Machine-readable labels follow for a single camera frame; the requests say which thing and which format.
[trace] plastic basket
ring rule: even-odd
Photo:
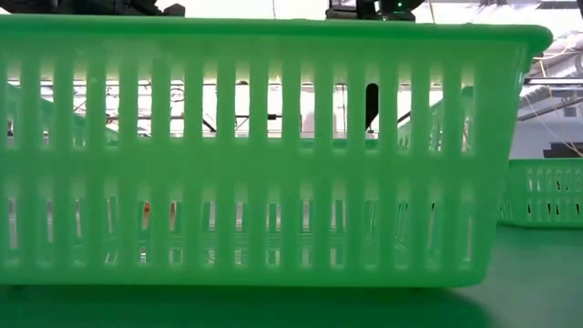
[[[510,160],[500,222],[583,228],[583,160]]]
[[[0,146],[0,282],[454,286],[486,274],[519,81],[551,35],[535,26],[3,16],[0,40],[0,76],[20,78],[22,92],[15,144]],[[283,132],[268,138],[276,77]],[[54,80],[47,146],[41,78]],[[84,145],[73,143],[74,78],[87,80]],[[104,124],[108,78],[120,81],[115,146]],[[151,138],[136,128],[144,78]],[[213,78],[217,135],[204,138],[202,83]],[[183,138],[169,135],[171,79],[185,80]],[[240,79],[250,83],[248,138],[233,131]],[[300,135],[301,82],[314,84],[313,141]],[[376,143],[363,128],[371,82],[381,98]],[[413,88],[407,149],[397,145],[399,82]],[[444,85],[439,149],[428,147],[432,82]],[[348,89],[343,141],[332,138],[335,83]],[[474,88],[471,112],[463,86]],[[473,147],[463,150],[468,115]]]

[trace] table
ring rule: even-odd
[[[580,327],[583,231],[499,227],[487,279],[459,289],[0,288],[5,327]]]

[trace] cable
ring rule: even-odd
[[[79,106],[75,107],[75,109],[73,109],[73,112],[74,113],[77,112],[81,108],[81,106],[85,105],[86,103],[87,103],[87,99],[85,99],[85,101],[83,101]]]
[[[240,127],[243,126],[243,124],[245,124],[245,122],[247,122],[249,120],[249,118],[245,118],[243,119],[243,121],[237,125],[237,127],[235,128],[235,131],[238,131]]]
[[[342,84],[343,86],[343,93],[342,93],[342,98],[343,98],[343,124],[344,124],[344,133],[346,133],[346,102],[344,101],[344,84]],[[338,85],[334,85],[334,90],[338,93],[340,93],[340,90],[338,90]]]
[[[469,150],[471,148],[470,147],[470,138],[467,136],[467,131],[465,130],[465,124],[464,124],[464,138],[465,138],[465,146]]]
[[[530,103],[530,100],[528,98],[527,98],[527,102],[528,102],[528,105],[530,106],[530,109],[532,110],[532,112],[538,118],[538,120],[540,121],[540,123],[542,123],[543,126],[547,129],[548,133],[550,133],[553,137],[557,138],[557,140],[560,143],[562,143],[563,145],[565,145],[568,149],[571,149],[571,150],[575,151],[580,157],[583,157],[583,155],[577,150],[577,148],[575,147],[575,145],[573,145],[573,147],[569,146],[565,141],[563,141],[563,138],[559,137],[558,135],[555,134],[555,132],[553,132],[550,128],[548,128],[547,124],[545,124],[545,121],[543,121],[542,119],[540,119],[540,116],[537,114],[537,112],[535,111],[535,108],[532,106],[532,104]]]
[[[540,64],[540,70],[541,70],[541,72],[543,74],[543,77],[547,77],[547,72],[545,71],[545,65],[543,64],[542,60],[539,61],[538,63]],[[548,90],[548,95],[552,98],[553,97],[553,91],[550,89],[550,87],[547,87],[547,90]],[[528,97],[527,97],[527,102],[528,102],[528,105],[530,105],[530,107],[533,110],[533,112],[535,113],[535,115],[537,115],[538,120],[540,120],[541,122],[543,122],[543,120],[540,119],[540,116],[537,114],[537,112],[535,111],[535,109],[530,104],[530,100],[528,100]],[[567,133],[565,133],[565,130],[563,129],[563,121],[561,119],[561,116],[558,114],[557,105],[555,105],[555,110],[554,111],[555,111],[555,114],[557,114],[558,126],[560,127],[562,134],[563,135],[567,135]],[[573,143],[572,140],[568,140],[568,143],[571,144],[571,146],[573,147],[573,148],[569,147],[571,150],[575,151],[580,157],[583,157],[583,154],[581,154],[578,151],[577,147],[575,147],[575,144]]]
[[[555,41],[558,41],[560,43],[563,44],[563,46],[565,46],[563,48],[563,50],[561,50],[560,52],[556,53],[556,54],[552,54],[550,56],[541,56],[541,57],[533,57],[533,59],[535,60],[549,60],[549,59],[553,59],[556,58],[558,56],[563,56],[563,55],[574,55],[574,54],[578,54],[578,51],[571,51],[571,52],[567,52],[567,50],[576,50],[574,47],[569,46],[562,38],[558,37],[555,39]]]
[[[434,24],[435,24],[435,13],[434,13],[434,2],[433,2],[433,0],[429,0],[429,11],[431,12],[431,19],[434,21]]]
[[[172,91],[178,91],[182,93],[182,98],[179,98],[178,100],[173,100],[172,99]],[[178,103],[178,102],[183,102],[184,101],[184,90],[181,87],[172,87],[170,89],[170,101],[173,103]]]

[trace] black object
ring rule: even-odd
[[[51,14],[53,0],[0,0],[0,7],[10,14]]]
[[[579,154],[572,149],[575,149],[579,153],[583,153],[583,142],[573,142],[562,143],[562,142],[551,142],[550,149],[543,149],[543,156],[545,159],[575,159],[579,158]]]
[[[577,0],[577,6],[579,7],[579,12],[583,16],[583,0]]]
[[[156,0],[62,0],[56,11],[74,15],[177,15],[184,16],[182,5],[160,11]]]
[[[412,11],[424,0],[356,0],[356,6],[329,1],[326,19],[363,19],[414,22]]]
[[[415,21],[413,10],[424,0],[356,0],[356,6],[341,5],[338,1],[329,0],[326,10],[326,19],[362,19],[384,21]],[[366,115],[364,128],[371,129],[371,124],[379,114],[379,87],[369,84],[366,87]],[[399,118],[401,122],[408,118],[410,113]]]
[[[578,2],[568,0],[542,1],[537,9],[579,9]]]
[[[249,118],[249,115],[239,114],[235,115],[235,118]],[[276,120],[278,118],[283,118],[281,114],[267,114],[267,120]]]
[[[379,115],[379,86],[375,83],[366,86],[365,109],[366,117],[364,127],[370,130],[374,118]]]

